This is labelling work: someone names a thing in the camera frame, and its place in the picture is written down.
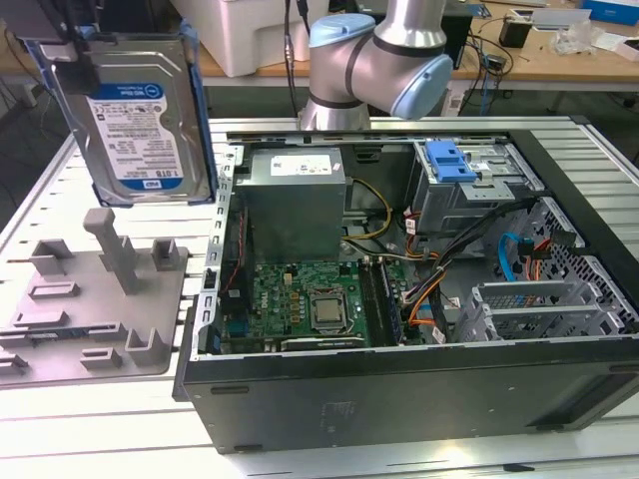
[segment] wd hard drive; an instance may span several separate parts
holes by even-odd
[[[215,198],[198,42],[190,33],[87,36],[99,86],[83,93],[60,81],[60,48],[29,46],[104,206]]]

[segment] white box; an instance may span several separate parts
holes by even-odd
[[[284,0],[172,0],[229,77],[284,61]],[[328,0],[308,0],[309,23],[328,12]],[[309,59],[309,36],[291,1],[296,60]]]

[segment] hard disk drive label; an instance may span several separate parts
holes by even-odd
[[[272,177],[331,174],[329,155],[281,155],[271,159]]]
[[[103,84],[87,99],[115,177],[132,190],[168,190],[183,178],[173,134],[160,122],[167,111],[155,83]]]

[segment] slotted aluminum table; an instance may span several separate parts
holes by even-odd
[[[294,129],[291,120],[264,119],[211,121],[211,126],[214,143],[223,142],[226,132]],[[590,126],[561,117],[384,119],[373,126],[426,132],[531,130],[639,255],[637,172]],[[216,149],[224,151],[223,146]],[[8,321],[33,272],[26,259],[38,240],[64,237],[72,250],[97,247],[82,229],[86,210],[97,205],[84,160],[68,139],[0,235],[0,325]],[[185,319],[200,290],[213,208],[169,204],[116,211],[118,233],[131,237],[135,247],[148,247],[155,237],[174,237],[189,249],[177,320]],[[175,346],[183,328],[177,327]],[[171,397],[177,359],[175,352],[168,372],[160,376],[0,390],[0,477],[494,477],[509,474],[504,464],[534,469],[518,473],[521,478],[639,475],[639,396],[575,433],[220,456],[193,406]]]

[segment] motherboard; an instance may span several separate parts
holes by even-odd
[[[248,317],[227,318],[224,342],[237,346],[251,344],[251,338],[273,339],[282,350],[320,348],[345,338],[355,347],[373,345],[363,269],[358,261],[257,264],[253,308]],[[408,288],[403,266],[389,261],[384,270],[389,295],[399,301]]]

